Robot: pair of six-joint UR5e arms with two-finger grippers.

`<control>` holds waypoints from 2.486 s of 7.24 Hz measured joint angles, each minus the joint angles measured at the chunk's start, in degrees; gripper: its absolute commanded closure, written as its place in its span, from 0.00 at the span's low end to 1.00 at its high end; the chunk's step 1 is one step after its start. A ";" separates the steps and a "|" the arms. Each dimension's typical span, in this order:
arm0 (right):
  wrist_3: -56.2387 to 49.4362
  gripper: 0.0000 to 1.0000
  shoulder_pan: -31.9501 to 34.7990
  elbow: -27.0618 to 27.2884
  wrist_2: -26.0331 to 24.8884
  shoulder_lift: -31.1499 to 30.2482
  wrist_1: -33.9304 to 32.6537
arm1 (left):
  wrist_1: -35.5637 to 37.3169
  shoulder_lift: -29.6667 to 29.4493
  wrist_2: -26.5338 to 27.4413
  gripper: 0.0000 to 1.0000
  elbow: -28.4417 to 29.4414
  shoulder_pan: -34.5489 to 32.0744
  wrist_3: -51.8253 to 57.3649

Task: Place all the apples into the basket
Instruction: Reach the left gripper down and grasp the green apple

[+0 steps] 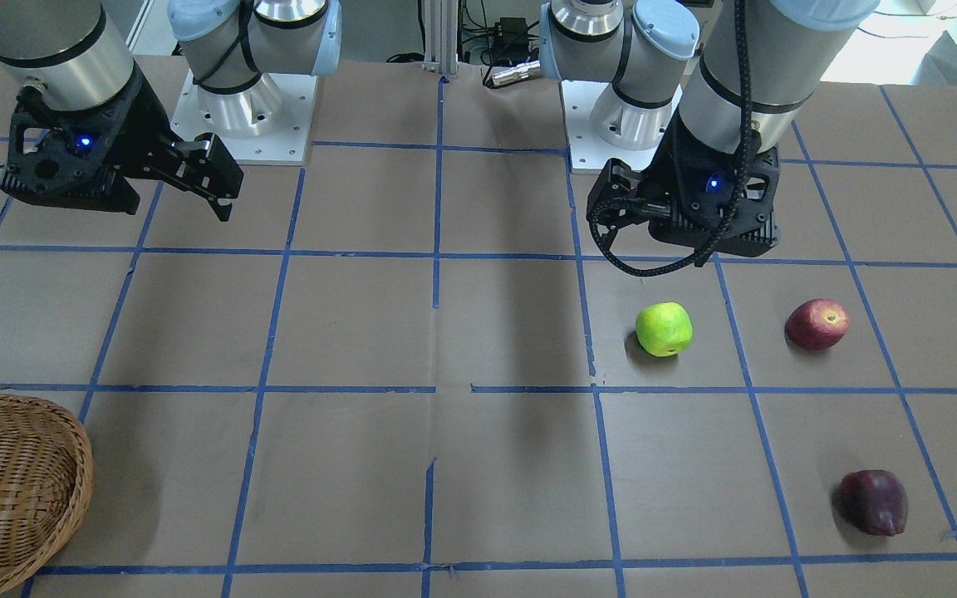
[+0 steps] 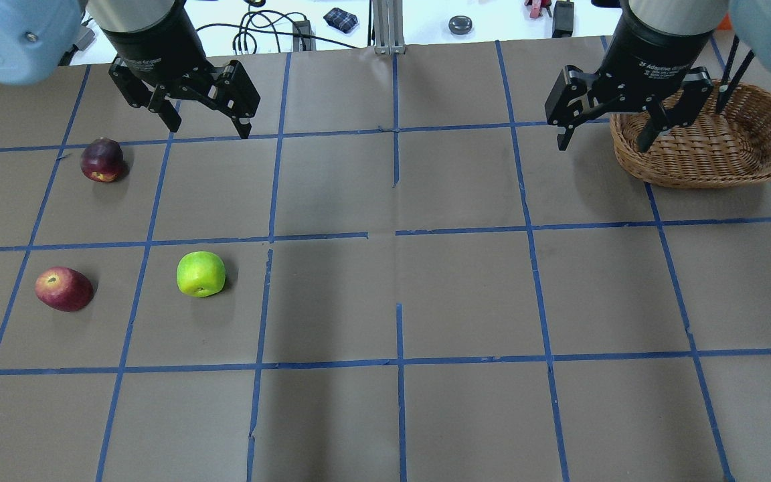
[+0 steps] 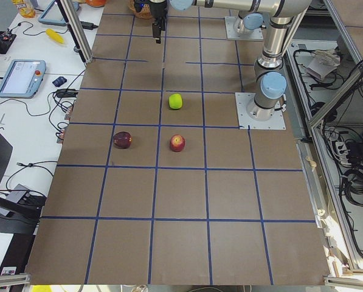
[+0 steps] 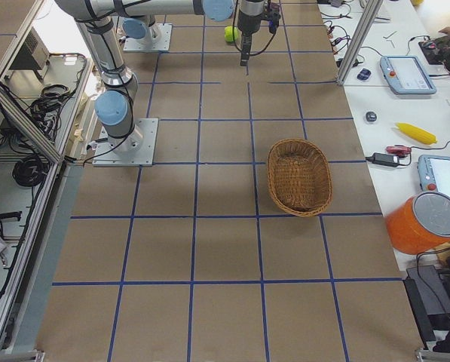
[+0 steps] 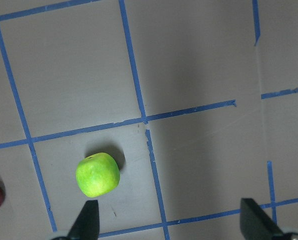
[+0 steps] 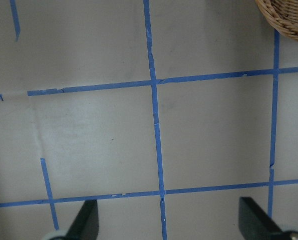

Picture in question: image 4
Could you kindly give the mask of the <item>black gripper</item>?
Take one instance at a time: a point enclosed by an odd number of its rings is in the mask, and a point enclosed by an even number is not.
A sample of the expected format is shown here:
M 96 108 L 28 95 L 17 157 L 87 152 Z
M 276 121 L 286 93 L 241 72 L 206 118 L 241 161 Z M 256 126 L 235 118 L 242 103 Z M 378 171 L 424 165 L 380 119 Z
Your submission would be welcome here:
M 252 34 L 259 31 L 262 22 L 275 34 L 280 24 L 280 5 L 272 1 L 241 1 L 237 27 L 242 32 L 240 40 L 240 66 L 247 66 L 252 48 Z

